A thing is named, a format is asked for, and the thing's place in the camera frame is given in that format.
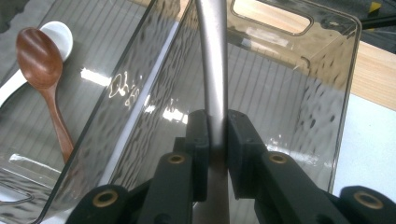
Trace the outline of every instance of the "spoon bowl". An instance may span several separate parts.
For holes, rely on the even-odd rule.
[[[36,89],[56,84],[62,74],[61,53],[43,32],[27,28],[17,38],[17,59],[23,76]]]
[[[74,146],[56,103],[56,88],[63,69],[61,53],[43,32],[26,28],[17,37],[17,60],[26,80],[46,100],[64,162],[67,162]]]

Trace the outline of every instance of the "screw hole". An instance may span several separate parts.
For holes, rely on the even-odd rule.
[[[184,157],[180,155],[173,155],[168,158],[168,161],[173,164],[179,164],[184,161]]]
[[[92,203],[96,207],[107,207],[119,198],[119,194],[114,189],[104,190],[93,198]]]
[[[285,163],[287,161],[286,157],[284,157],[283,155],[280,154],[273,154],[270,156],[270,160],[275,162],[275,163]]]
[[[384,204],[379,199],[362,190],[356,192],[353,197],[362,205],[372,209],[381,209],[384,207]]]

